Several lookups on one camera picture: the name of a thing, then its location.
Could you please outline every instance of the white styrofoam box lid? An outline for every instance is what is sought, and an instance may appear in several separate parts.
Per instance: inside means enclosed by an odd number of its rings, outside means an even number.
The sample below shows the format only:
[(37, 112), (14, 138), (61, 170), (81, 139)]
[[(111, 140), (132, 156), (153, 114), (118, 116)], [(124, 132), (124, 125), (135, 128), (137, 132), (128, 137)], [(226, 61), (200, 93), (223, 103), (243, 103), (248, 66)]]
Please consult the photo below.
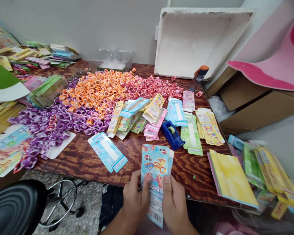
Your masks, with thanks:
[(155, 74), (192, 79), (207, 65), (205, 80), (212, 77), (253, 14), (245, 8), (163, 8)]

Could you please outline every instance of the tape roll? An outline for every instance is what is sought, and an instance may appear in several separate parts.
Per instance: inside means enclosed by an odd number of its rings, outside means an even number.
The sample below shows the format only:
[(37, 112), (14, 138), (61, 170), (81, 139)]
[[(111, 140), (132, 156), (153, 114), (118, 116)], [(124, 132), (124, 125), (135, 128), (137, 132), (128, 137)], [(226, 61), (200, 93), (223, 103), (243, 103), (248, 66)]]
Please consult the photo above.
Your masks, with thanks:
[(175, 129), (173, 127), (168, 127), (168, 129), (170, 130), (171, 134), (175, 133)]

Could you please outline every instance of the metal stool base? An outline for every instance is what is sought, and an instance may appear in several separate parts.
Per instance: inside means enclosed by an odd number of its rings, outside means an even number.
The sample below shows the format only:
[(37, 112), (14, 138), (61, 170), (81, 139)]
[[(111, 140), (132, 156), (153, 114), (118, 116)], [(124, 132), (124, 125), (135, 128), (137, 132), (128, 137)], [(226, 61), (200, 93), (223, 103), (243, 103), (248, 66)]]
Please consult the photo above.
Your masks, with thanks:
[[(66, 192), (65, 194), (62, 193), (62, 190), (63, 190), (63, 183), (64, 182), (69, 182), (70, 184), (72, 184), (72, 188)], [(87, 185), (89, 182), (88, 181), (82, 181), (81, 183), (79, 184), (75, 184), (75, 182), (73, 181), (72, 178), (68, 178), (68, 177), (64, 177), (63, 180), (55, 183), (54, 185), (52, 185), (49, 189), (48, 189), (48, 199), (47, 199), (47, 206), (46, 206), (46, 209), (47, 208), (51, 208), (52, 207), (52, 210), (50, 212), (50, 214), (47, 216), (47, 219), (42, 222), (40, 221), (39, 222), (39, 225), (41, 227), (44, 227), (44, 228), (49, 228), (49, 232), (52, 232), (54, 230), (56, 230), (56, 228), (59, 226), (59, 223), (68, 215), (68, 214), (76, 214), (76, 217), (79, 218), (81, 217), (83, 214), (84, 214), (84, 211), (85, 209), (83, 207), (80, 207), (78, 208), (76, 211), (73, 211), (71, 210), (73, 205), (74, 205), (74, 202), (76, 200), (76, 196), (77, 196), (77, 188), (79, 186), (84, 186), (84, 185)], [(59, 187), (59, 191), (58, 191), (58, 194), (56, 195), (54, 192), (55, 190), (55, 187), (60, 184), (60, 187)], [(65, 203), (64, 203), (64, 199), (69, 195), (69, 194), (73, 194), (74, 195), (74, 199), (73, 199), (73, 202), (71, 203), (70, 206), (67, 206)], [(61, 207), (64, 211), (65, 211), (65, 215), (62, 216), (62, 218), (60, 218), (59, 220), (53, 220), (51, 223), (48, 223), (49, 219), (51, 218), (51, 215), (54, 213), (56, 207)]]

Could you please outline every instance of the black stool seat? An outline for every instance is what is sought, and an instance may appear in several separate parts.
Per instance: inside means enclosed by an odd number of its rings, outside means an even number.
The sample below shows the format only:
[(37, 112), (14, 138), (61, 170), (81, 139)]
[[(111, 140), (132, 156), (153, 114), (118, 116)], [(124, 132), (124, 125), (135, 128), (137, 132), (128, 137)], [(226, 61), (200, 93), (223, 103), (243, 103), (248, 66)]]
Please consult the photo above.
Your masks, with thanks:
[(38, 180), (23, 180), (0, 190), (0, 235), (30, 235), (47, 202), (47, 190)]

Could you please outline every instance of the wood grain tabletop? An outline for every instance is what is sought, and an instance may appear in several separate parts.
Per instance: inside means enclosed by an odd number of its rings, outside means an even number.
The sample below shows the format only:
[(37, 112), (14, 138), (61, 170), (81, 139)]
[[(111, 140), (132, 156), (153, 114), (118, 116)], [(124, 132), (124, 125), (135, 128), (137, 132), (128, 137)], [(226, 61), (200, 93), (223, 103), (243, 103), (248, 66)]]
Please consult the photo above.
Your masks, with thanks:
[[(36, 69), (32, 70), (31, 74), (46, 77), (52, 74), (60, 74), (69, 78), (75, 74), (76, 70), (87, 67), (89, 67), (89, 65), (86, 61), (79, 60), (68, 68), (62, 69), (52, 67), (52, 69), (46, 71)], [(133, 64), (132, 67), (136, 68), (135, 75), (142, 78), (148, 78), (150, 75), (154, 75), (154, 65)], [(176, 79), (174, 82), (177, 82), (180, 87), (187, 89), (190, 80)], [(196, 108), (210, 108), (205, 94), (201, 97), (195, 97), (195, 100)], [(116, 186), (124, 186), (129, 181), (132, 172), (139, 170), (141, 167), (141, 151), (143, 144), (148, 143), (170, 147), (161, 132), (159, 132), (159, 140), (149, 142), (146, 142), (143, 133), (136, 134), (130, 132), (124, 140), (120, 140), (115, 136), (111, 140), (127, 157), (128, 162), (118, 173), (109, 173), (87, 142), (90, 137), (91, 136), (85, 135), (82, 132), (76, 133), (76, 137), (73, 141), (59, 154), (56, 159), (39, 159), (35, 169), (55, 174), (63, 174), (73, 178), (87, 179)], [(230, 155), (231, 153), (227, 143), (223, 146), (208, 145), (204, 140), (201, 140), (201, 143), (204, 156), (189, 154), (187, 150), (183, 148), (174, 152), (172, 175), (185, 187), (187, 198), (189, 197), (191, 200), (223, 206), (250, 209), (248, 206), (220, 197), (217, 194), (206, 153), (209, 152), (209, 149), (213, 149), (218, 153)]]

